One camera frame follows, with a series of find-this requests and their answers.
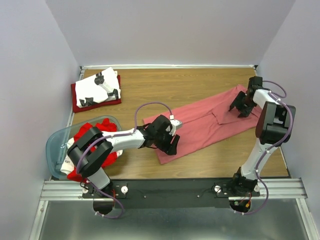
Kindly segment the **pink polo shirt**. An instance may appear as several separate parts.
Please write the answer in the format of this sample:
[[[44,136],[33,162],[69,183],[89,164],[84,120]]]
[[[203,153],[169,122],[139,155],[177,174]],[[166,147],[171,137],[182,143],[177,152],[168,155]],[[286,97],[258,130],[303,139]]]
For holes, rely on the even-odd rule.
[[[240,113],[237,109],[229,110],[238,93],[245,90],[239,84],[222,93],[173,109],[174,118],[182,122],[182,127],[176,131],[180,136],[177,154],[167,155],[157,149],[155,152],[160,164],[167,164],[256,127],[262,111],[259,106],[254,107],[248,117],[242,118],[238,117]]]

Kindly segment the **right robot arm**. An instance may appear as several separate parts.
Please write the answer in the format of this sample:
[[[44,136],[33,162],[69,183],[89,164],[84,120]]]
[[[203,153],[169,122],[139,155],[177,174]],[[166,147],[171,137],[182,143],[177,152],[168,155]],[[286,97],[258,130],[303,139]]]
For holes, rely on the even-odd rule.
[[[296,107],[284,103],[287,97],[281,96],[263,87],[263,78],[249,78],[245,92],[240,91],[229,106],[229,110],[238,110],[239,118],[246,118],[254,107],[260,107],[261,113],[255,127],[256,142],[247,159],[233,175],[228,190],[235,196],[252,193],[258,185],[260,172],[269,157],[291,137]]]

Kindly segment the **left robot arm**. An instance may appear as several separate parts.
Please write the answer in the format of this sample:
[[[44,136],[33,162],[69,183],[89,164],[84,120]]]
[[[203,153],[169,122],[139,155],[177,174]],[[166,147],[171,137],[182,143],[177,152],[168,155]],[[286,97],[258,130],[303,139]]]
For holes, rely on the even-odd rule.
[[[176,131],[183,123],[172,115],[159,115],[151,123],[126,131],[107,132],[91,127],[67,150],[76,173],[94,185],[93,191],[101,198],[111,191],[111,179],[103,170],[107,157],[119,150],[155,148],[168,156],[177,154],[180,136]]]

